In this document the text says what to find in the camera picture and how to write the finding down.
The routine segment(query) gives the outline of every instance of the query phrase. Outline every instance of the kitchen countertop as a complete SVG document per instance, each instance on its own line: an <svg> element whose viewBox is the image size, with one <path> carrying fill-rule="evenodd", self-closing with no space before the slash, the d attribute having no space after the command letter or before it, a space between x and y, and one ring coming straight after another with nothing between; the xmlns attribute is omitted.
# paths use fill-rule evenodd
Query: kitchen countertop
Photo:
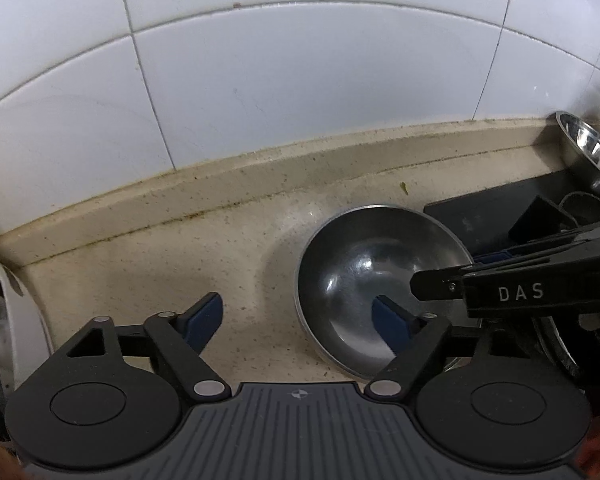
<svg viewBox="0 0 600 480"><path fill-rule="evenodd" d="M202 357L232 387L241 381L350 380L318 356L296 318L294 271L311 234L350 207L395 203L422 210L429 202L561 167L554 146L544 144L367 174L170 221L17 274L56 345L91 317L141 323L161 310L182 312L214 290L224 299L224 321Z"/></svg>

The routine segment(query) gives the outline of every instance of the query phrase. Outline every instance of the stainless steel bowl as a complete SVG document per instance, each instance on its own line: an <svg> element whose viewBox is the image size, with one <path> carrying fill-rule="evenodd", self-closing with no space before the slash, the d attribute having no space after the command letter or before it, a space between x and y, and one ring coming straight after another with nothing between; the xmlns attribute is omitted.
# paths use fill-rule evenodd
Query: stainless steel bowl
<svg viewBox="0 0 600 480"><path fill-rule="evenodd" d="M414 272L472 263L447 228L410 209L369 205L330 219L311 238L296 270L296 310L321 353L347 372L371 378L394 354L371 321L384 294L419 316L433 312L454 324L476 326L462 301L419 301Z"/></svg>
<svg viewBox="0 0 600 480"><path fill-rule="evenodd" d="M600 133L570 113L556 112L555 118L564 134L560 138L562 160L600 196Z"/></svg>

